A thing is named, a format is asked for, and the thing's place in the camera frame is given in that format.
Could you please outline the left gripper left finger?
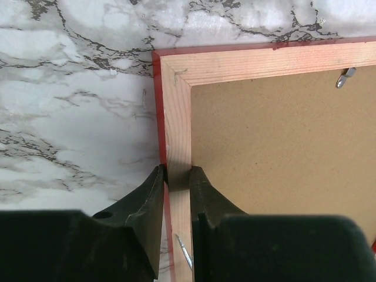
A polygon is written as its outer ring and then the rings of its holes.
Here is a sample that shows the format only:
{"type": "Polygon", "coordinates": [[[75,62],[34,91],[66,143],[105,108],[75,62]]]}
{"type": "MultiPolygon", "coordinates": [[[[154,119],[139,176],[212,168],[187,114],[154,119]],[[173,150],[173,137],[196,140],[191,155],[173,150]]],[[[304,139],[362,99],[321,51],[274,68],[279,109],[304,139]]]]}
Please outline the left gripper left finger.
{"type": "Polygon", "coordinates": [[[2,279],[156,279],[165,169],[88,216],[80,210],[1,212],[2,279]]]}

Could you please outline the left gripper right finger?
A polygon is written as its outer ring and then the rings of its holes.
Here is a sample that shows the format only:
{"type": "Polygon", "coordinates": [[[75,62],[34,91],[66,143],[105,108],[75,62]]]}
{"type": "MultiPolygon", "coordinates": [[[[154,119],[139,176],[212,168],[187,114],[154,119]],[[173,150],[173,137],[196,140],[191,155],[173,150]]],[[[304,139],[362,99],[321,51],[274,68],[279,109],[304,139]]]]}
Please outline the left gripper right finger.
{"type": "Polygon", "coordinates": [[[375,258],[343,216],[249,215],[189,173],[194,281],[374,281],[375,258]]]}

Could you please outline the red wooden picture frame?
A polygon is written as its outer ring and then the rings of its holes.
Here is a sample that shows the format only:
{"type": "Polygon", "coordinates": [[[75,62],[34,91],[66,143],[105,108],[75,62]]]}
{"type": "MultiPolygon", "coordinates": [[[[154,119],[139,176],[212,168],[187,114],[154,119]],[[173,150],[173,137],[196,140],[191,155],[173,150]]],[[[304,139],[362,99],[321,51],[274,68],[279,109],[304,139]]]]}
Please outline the red wooden picture frame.
{"type": "Polygon", "coordinates": [[[349,218],[375,258],[374,38],[164,49],[152,58],[173,281],[194,281],[194,166],[249,215],[349,218]]]}

